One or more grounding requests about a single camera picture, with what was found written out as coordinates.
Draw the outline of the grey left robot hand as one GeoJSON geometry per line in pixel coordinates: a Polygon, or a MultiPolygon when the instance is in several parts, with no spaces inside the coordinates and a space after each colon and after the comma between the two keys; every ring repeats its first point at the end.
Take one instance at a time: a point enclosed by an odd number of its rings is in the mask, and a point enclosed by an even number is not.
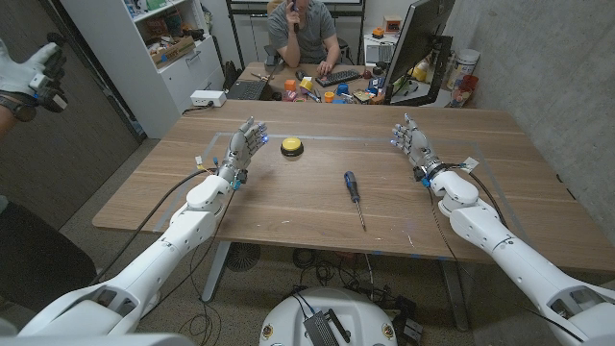
{"type": "Polygon", "coordinates": [[[256,123],[250,117],[233,133],[227,147],[225,157],[217,169],[216,175],[225,179],[231,185],[245,184],[247,168],[252,156],[268,141],[265,123],[256,123]]]}

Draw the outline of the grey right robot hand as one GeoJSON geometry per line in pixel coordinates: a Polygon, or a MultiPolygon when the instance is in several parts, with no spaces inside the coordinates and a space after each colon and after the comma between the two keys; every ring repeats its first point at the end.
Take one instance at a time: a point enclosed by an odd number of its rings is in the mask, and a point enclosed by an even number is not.
{"type": "Polygon", "coordinates": [[[419,171],[420,179],[430,181],[446,169],[446,164],[437,157],[430,141],[414,119],[407,113],[404,118],[405,125],[396,124],[392,129],[393,138],[390,142],[407,155],[413,169],[419,171]]]}

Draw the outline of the person's hand in white glove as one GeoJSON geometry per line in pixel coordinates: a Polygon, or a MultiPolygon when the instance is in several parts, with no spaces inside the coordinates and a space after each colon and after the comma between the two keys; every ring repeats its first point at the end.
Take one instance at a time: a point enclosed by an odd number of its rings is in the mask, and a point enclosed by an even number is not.
{"type": "Polygon", "coordinates": [[[37,107],[62,112],[68,101],[61,88],[66,57],[55,42],[39,48],[25,62],[14,61],[1,41],[1,105],[22,122],[31,121],[37,107]]]}

